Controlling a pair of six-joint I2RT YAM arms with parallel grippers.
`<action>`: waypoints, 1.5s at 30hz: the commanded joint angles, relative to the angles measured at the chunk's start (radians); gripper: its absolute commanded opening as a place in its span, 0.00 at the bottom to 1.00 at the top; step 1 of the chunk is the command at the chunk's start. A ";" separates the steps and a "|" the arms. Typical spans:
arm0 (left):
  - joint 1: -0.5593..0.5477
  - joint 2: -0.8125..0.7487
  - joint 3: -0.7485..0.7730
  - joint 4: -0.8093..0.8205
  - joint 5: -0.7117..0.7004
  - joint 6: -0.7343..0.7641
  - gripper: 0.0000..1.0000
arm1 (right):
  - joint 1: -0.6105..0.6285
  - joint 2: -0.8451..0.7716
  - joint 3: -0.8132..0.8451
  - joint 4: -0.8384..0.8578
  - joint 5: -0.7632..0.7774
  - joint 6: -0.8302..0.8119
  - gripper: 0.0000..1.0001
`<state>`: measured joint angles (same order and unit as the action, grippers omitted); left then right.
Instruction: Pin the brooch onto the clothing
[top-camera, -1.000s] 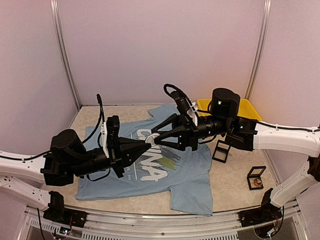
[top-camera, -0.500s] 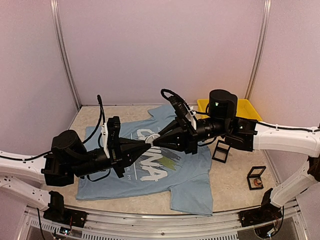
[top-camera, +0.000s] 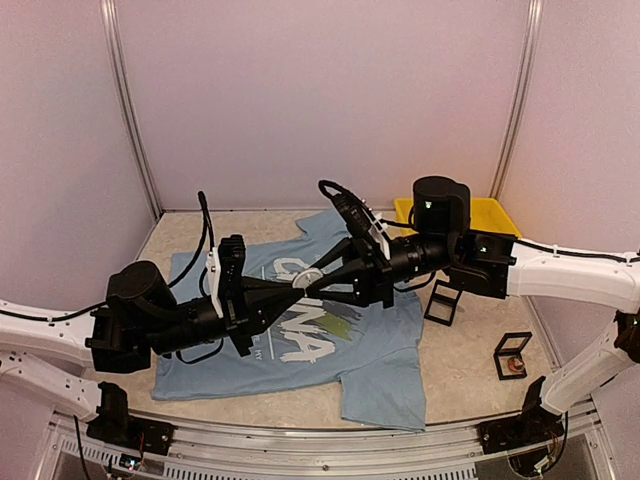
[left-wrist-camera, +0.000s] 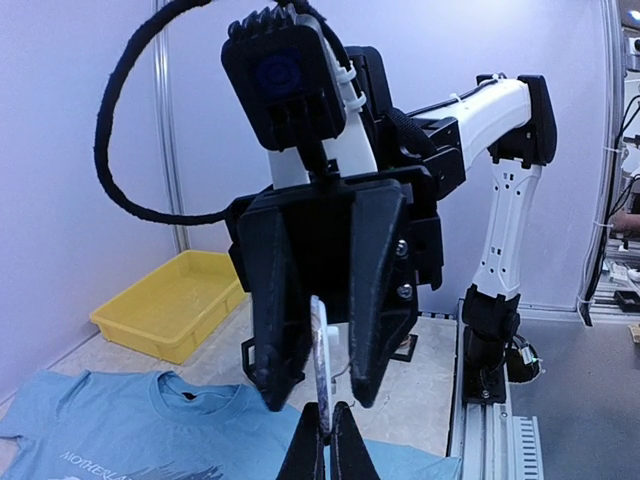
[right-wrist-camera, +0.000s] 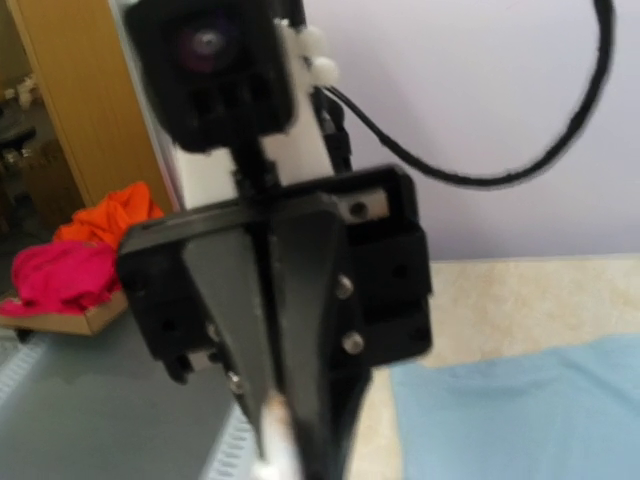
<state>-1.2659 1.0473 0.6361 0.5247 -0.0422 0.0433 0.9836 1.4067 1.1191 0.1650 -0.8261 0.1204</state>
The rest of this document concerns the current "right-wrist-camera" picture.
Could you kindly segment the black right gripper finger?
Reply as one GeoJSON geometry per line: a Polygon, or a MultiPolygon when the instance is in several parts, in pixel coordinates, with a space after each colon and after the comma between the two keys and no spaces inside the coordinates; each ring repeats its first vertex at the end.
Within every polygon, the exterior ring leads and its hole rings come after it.
{"type": "Polygon", "coordinates": [[[263,456],[261,411],[275,386],[264,293],[271,282],[267,231],[241,227],[196,237],[184,247],[183,261],[239,377],[237,395],[263,456]]]}

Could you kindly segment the light blue printed t-shirt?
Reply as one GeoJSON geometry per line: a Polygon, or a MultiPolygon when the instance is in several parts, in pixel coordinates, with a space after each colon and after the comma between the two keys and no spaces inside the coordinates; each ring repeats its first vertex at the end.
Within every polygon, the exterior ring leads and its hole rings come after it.
{"type": "Polygon", "coordinates": [[[391,371],[406,479],[636,479],[639,337],[391,371]]]}

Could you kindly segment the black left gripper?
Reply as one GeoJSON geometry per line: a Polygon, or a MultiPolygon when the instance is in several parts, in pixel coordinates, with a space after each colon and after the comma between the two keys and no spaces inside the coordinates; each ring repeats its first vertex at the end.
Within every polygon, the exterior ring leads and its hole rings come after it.
{"type": "Polygon", "coordinates": [[[372,366],[432,344],[427,237],[406,172],[375,167],[286,187],[267,199],[229,200],[144,222],[124,236],[117,274],[151,356],[172,380],[186,383],[199,352],[231,371],[230,350],[183,253],[190,240],[209,233],[257,233],[272,215],[278,385],[303,478],[340,479],[369,380],[363,361],[339,351],[341,336],[359,331],[372,366]],[[362,317],[352,295],[338,295],[340,277],[350,275],[362,317]]]}

